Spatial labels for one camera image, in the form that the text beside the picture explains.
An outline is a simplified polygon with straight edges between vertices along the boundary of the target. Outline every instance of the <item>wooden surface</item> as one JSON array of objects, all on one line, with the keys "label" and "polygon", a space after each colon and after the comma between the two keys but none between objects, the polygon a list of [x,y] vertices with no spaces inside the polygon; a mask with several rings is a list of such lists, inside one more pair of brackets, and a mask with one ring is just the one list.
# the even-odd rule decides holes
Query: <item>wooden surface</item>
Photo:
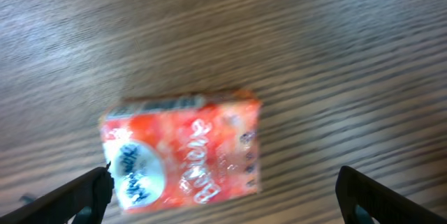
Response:
[{"label": "wooden surface", "polygon": [[104,223],[342,223],[342,165],[447,217],[447,0],[0,0],[0,33],[0,214],[104,165],[120,98],[246,87],[260,195]]}]

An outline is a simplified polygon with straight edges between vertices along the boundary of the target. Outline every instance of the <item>candy wrapper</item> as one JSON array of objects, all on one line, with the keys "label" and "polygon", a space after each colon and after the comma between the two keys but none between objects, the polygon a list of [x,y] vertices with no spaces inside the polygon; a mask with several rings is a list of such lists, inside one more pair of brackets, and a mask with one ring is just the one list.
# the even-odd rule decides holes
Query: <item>candy wrapper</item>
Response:
[{"label": "candy wrapper", "polygon": [[115,192],[125,212],[209,204],[256,193],[256,126],[250,91],[128,100],[101,118]]}]

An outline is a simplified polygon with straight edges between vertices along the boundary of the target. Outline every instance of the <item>shiny plastic wrapper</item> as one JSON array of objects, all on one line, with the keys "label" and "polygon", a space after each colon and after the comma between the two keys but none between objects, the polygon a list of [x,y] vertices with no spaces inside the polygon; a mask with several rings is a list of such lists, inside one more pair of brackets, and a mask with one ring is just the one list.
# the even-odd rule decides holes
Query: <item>shiny plastic wrapper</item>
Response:
[{"label": "shiny plastic wrapper", "polygon": [[156,211],[257,193],[260,107],[246,90],[111,107],[100,128],[122,209]]}]

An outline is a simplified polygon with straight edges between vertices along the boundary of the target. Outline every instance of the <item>red wrapper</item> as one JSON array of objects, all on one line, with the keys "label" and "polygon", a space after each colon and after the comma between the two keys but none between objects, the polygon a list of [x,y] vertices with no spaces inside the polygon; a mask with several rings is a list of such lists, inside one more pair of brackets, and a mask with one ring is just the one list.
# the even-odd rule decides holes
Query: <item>red wrapper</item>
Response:
[{"label": "red wrapper", "polygon": [[256,193],[261,103],[250,91],[132,100],[101,119],[105,157],[125,212]]}]

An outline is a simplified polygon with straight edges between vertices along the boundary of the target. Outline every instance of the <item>black object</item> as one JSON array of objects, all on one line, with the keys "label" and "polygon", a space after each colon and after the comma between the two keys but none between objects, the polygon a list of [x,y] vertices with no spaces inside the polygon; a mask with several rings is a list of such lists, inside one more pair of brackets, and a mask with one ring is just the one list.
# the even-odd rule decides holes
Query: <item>black object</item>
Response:
[{"label": "black object", "polygon": [[447,220],[382,186],[351,167],[340,169],[335,186],[346,224],[446,224]]},{"label": "black object", "polygon": [[97,167],[1,217],[0,224],[63,224],[73,216],[72,224],[101,223],[112,198],[113,178],[108,172],[109,166]]}]

